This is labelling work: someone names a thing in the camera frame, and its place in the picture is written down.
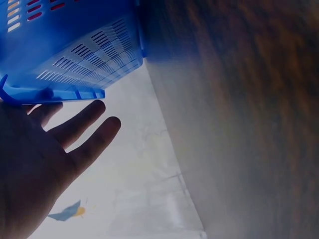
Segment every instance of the hand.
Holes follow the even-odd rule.
[[[79,148],[64,150],[105,111],[94,101],[64,124],[43,126],[62,104],[31,107],[0,103],[0,238],[25,239],[42,223],[62,192],[112,142],[121,127],[110,117]]]

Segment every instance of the basket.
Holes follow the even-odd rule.
[[[42,104],[105,97],[143,63],[132,0],[0,0],[0,97]]]

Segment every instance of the white floor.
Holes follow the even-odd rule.
[[[89,102],[67,103],[48,128]],[[57,201],[59,213],[81,200],[82,216],[47,218],[31,239],[202,239],[205,233],[176,161],[148,72],[143,66],[107,89],[108,116],[122,129],[101,157]]]

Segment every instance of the dark brown wood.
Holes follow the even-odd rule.
[[[142,0],[142,12],[147,67],[208,237],[318,239],[318,1]]]

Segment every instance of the yellow stain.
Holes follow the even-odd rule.
[[[82,216],[83,214],[85,214],[85,208],[79,207],[74,217]]]

